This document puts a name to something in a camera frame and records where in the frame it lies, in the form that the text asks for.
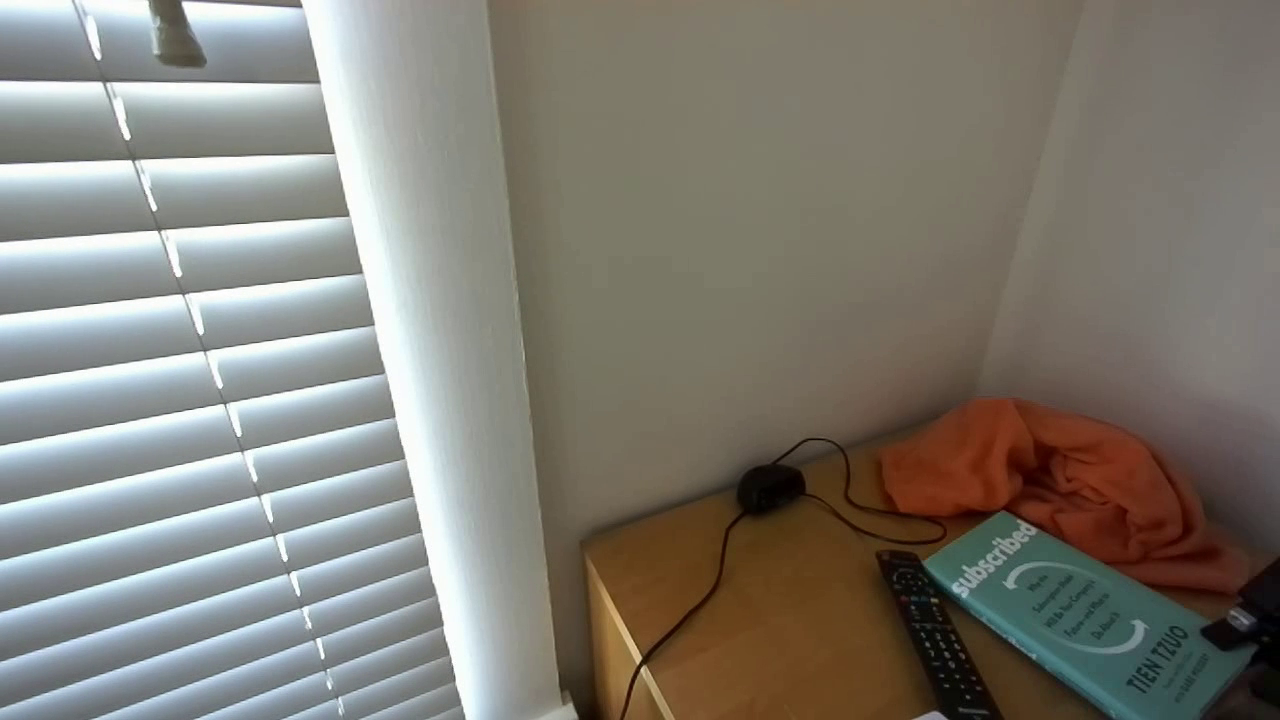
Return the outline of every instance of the black cable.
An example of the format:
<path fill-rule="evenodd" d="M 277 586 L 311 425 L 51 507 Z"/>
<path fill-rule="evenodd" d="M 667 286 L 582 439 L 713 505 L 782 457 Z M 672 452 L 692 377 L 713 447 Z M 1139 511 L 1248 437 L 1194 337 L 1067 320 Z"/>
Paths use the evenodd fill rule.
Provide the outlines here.
<path fill-rule="evenodd" d="M 643 664 L 649 664 L 700 610 L 707 610 L 707 601 L 718 594 L 723 560 L 726 560 L 726 537 L 731 537 L 731 530 L 737 530 L 741 520 L 746 520 L 746 511 L 737 511 L 737 515 L 723 525 L 713 590 L 707 590 L 656 643 L 649 643 L 649 654 L 635 661 L 633 681 L 626 681 L 626 695 L 624 695 L 624 709 L 621 709 L 621 720 L 626 720 L 633 693 L 635 693 L 635 681 L 640 681 Z"/>
<path fill-rule="evenodd" d="M 849 459 L 849 447 L 842 447 L 841 439 L 833 439 L 833 437 L 800 437 L 800 439 L 796 439 L 791 447 L 782 447 L 773 465 L 782 465 L 787 457 L 796 457 L 796 452 L 809 447 L 809 443 L 827 443 L 827 447 L 841 452 L 841 465 L 842 465 L 842 491 L 841 491 L 841 498 L 842 498 L 849 507 L 866 511 L 866 515 L 893 515 L 893 520 L 930 525 L 930 537 L 883 537 L 883 534 L 871 534 L 871 530 L 849 520 L 849 515 L 837 511 L 822 498 L 803 491 L 803 498 L 814 500 L 827 515 L 837 515 L 849 534 L 866 537 L 866 540 L 881 540 L 881 546 L 934 546 L 934 540 L 948 537 L 948 525 L 934 520 L 934 515 L 906 515 L 906 511 L 897 511 L 897 507 L 860 505 L 860 500 L 853 498 L 853 459 Z"/>

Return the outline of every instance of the orange towel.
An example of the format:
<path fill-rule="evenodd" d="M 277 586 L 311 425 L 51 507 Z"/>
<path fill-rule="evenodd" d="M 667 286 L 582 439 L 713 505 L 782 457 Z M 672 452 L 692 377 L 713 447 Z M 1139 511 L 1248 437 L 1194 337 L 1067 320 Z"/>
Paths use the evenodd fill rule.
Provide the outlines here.
<path fill-rule="evenodd" d="M 965 406 L 883 447 L 881 486 L 911 515 L 1007 507 L 1160 590 L 1237 594 L 1252 574 L 1143 439 L 1019 399 Z"/>

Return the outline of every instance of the window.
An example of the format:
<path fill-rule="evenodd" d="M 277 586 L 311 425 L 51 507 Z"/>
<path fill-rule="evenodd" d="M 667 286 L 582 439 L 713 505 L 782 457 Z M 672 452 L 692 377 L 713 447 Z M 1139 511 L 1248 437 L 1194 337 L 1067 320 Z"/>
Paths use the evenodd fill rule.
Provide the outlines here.
<path fill-rule="evenodd" d="M 0 716 L 458 716 L 296 3 L 0 0 Z"/>

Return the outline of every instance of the white venetian blind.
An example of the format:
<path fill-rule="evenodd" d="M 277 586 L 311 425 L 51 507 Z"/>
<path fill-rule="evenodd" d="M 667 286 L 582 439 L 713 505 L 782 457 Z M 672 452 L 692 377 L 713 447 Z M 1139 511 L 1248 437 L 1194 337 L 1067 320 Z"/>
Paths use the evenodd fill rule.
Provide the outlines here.
<path fill-rule="evenodd" d="M 0 0 L 0 716 L 458 716 L 301 3 Z"/>

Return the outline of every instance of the black remote control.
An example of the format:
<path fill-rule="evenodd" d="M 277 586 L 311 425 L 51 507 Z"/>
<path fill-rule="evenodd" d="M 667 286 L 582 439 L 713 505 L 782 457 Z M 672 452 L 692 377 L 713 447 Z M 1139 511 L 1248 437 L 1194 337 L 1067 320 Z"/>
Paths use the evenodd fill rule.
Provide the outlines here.
<path fill-rule="evenodd" d="M 997 701 L 914 552 L 877 552 L 881 575 L 911 634 L 914 656 L 948 720 L 997 720 Z"/>

